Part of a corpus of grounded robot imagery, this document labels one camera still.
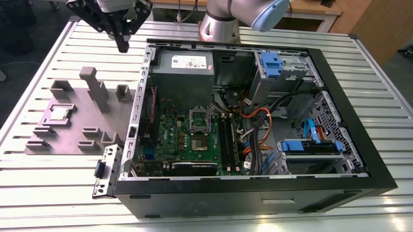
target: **black cable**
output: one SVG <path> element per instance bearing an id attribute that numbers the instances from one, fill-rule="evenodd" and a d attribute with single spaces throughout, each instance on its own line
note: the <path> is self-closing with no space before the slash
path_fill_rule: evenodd
<path id="1" fill-rule="evenodd" d="M 199 21 L 199 18 L 198 18 L 198 6 L 196 6 L 195 10 L 196 10 L 196 23 L 198 23 L 198 21 Z"/>
<path id="2" fill-rule="evenodd" d="M 291 18 L 291 16 L 293 16 L 293 5 L 291 5 L 291 2 L 289 2 L 289 4 L 290 4 L 289 18 Z"/>
<path id="3" fill-rule="evenodd" d="M 195 5 L 194 5 L 194 8 L 192 8 L 191 12 L 188 13 L 188 15 L 184 17 L 184 19 L 182 19 L 180 21 L 176 21 L 176 23 L 183 23 L 184 21 L 187 21 L 187 19 L 191 17 L 191 15 L 194 13 L 196 7 L 198 7 L 198 0 L 195 0 Z"/>
<path id="4" fill-rule="evenodd" d="M 226 97 L 224 97 L 223 89 L 224 89 L 226 91 L 227 91 L 228 89 L 239 90 L 239 89 L 245 89 L 245 86 L 241 86 L 241 85 L 223 85 L 223 86 L 220 86 L 219 91 L 218 91 L 220 101 L 222 101 L 222 103 L 224 104 L 224 106 L 227 107 L 227 109 L 228 109 L 228 110 L 238 109 L 238 107 L 233 107 L 233 106 L 228 104 L 228 102 L 227 102 L 227 100 L 226 100 Z"/>

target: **wires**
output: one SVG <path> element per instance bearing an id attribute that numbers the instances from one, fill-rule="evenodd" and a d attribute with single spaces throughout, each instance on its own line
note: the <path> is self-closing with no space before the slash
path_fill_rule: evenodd
<path id="1" fill-rule="evenodd" d="M 174 109 L 166 110 L 166 113 L 170 112 L 170 111 L 178 112 L 174 101 L 171 99 L 168 99 L 168 98 L 162 98 L 160 101 L 163 101 L 163 100 L 167 100 L 171 103 L 172 107 L 174 107 Z"/>
<path id="2" fill-rule="evenodd" d="M 234 107 L 228 104 L 227 99 L 226 99 L 226 97 L 224 97 L 226 91 L 230 90 L 230 89 L 233 89 L 233 90 L 242 89 L 242 91 L 241 91 L 239 94 L 238 94 L 238 100 L 241 100 L 242 97 L 246 96 L 247 91 L 245 90 L 245 86 L 239 86 L 239 85 L 223 85 L 223 86 L 219 88 L 218 94 L 219 94 L 219 98 L 220 98 L 222 103 L 226 105 L 226 107 L 227 107 L 228 110 L 235 110 L 237 107 L 234 108 Z"/>
<path id="3" fill-rule="evenodd" d="M 315 130 L 317 130 L 317 133 L 318 133 L 318 136 L 322 140 L 327 140 L 327 137 L 325 136 L 325 133 L 323 133 L 323 128 L 321 126 L 317 126 L 315 127 Z"/>
<path id="4" fill-rule="evenodd" d="M 179 8 L 179 13 L 180 13 L 180 1 L 178 2 L 178 8 Z M 187 21 L 187 19 L 192 15 L 195 9 L 198 9 L 198 0 L 195 0 L 194 8 L 192 8 L 191 12 L 188 13 L 188 15 L 182 20 L 176 21 L 176 23 L 183 23 L 184 21 Z"/>
<path id="5" fill-rule="evenodd" d="M 283 95 L 282 97 L 279 97 L 274 103 L 271 104 L 270 108 L 269 108 L 269 117 L 271 118 L 271 112 L 282 105 L 282 103 L 285 101 L 287 101 L 291 97 L 299 95 L 299 94 L 317 94 L 319 93 L 319 90 L 302 90 L 302 91 L 297 91 L 293 93 L 289 93 L 286 95 Z M 262 173 L 262 168 L 261 168 L 261 163 L 262 163 L 262 158 L 261 158 L 261 147 L 258 146 L 258 144 L 262 144 L 262 140 L 259 142 L 258 141 L 258 130 L 259 127 L 263 124 L 266 115 L 262 115 L 258 121 L 257 126 L 254 127 L 254 131 L 251 132 L 250 135 L 250 146 L 251 146 L 251 161 L 254 161 L 254 165 L 251 165 L 251 167 L 254 167 L 254 170 L 251 170 L 251 173 L 255 173 L 259 175 Z"/>
<path id="6" fill-rule="evenodd" d="M 139 139 L 142 139 L 150 131 L 150 124 L 151 124 L 154 112 L 155 112 L 155 90 L 154 90 L 154 87 L 150 88 L 150 91 L 152 92 L 152 105 L 151 105 L 151 109 L 150 109 L 150 121 L 148 121 L 148 124 L 147 124 L 147 128 L 144 130 L 144 134 L 139 137 Z"/>

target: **cable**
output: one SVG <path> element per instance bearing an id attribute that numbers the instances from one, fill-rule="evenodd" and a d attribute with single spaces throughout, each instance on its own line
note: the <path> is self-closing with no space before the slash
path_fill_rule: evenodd
<path id="1" fill-rule="evenodd" d="M 7 63 L 7 64 L 0 65 L 0 67 L 8 66 L 8 65 L 11 65 L 11 64 L 36 64 L 36 65 L 39 65 L 39 66 L 41 65 L 40 63 L 36 63 L 36 62 L 16 61 L 16 62 L 9 62 L 9 63 Z"/>
<path id="2" fill-rule="evenodd" d="M 192 8 L 191 12 L 188 13 L 188 15 L 184 17 L 184 19 L 182 19 L 180 21 L 176 21 L 176 23 L 183 23 L 191 17 L 196 7 L 198 7 L 198 0 L 195 0 L 195 5 L 194 5 L 194 8 Z"/>
<path id="3" fill-rule="evenodd" d="M 144 134 L 139 137 L 139 139 L 142 139 L 144 137 L 144 135 L 148 133 L 148 130 L 150 130 L 150 122 L 152 120 L 152 117 L 154 117 L 154 111 L 155 111 L 155 90 L 154 90 L 154 87 L 150 88 L 151 92 L 152 92 L 152 106 L 151 106 L 151 109 L 150 109 L 150 121 L 148 121 L 148 125 L 147 125 L 147 128 L 144 130 Z"/>
<path id="4" fill-rule="evenodd" d="M 293 16 L 293 5 L 291 5 L 291 2 L 289 2 L 289 4 L 290 4 L 289 18 L 291 18 L 291 16 Z"/>
<path id="5" fill-rule="evenodd" d="M 178 15 L 176 15 L 176 22 L 180 21 L 180 0 L 178 0 Z"/>

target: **metal table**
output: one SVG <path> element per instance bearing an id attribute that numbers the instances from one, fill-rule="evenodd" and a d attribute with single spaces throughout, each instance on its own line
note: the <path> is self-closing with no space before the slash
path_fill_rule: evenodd
<path id="1" fill-rule="evenodd" d="M 136 87 L 147 38 L 196 40 L 196 25 L 146 22 L 119 54 L 115 42 L 69 21 L 0 131 L 0 228 L 39 230 L 89 226 L 122 231 L 412 231 L 413 111 L 358 40 L 347 35 L 241 29 L 247 44 L 319 48 L 339 80 L 398 189 L 315 214 L 138 220 L 118 199 L 92 200 L 100 156 L 24 154 L 24 145 L 52 94 L 53 80 L 85 87 L 77 73 L 95 66 L 107 88 Z"/>

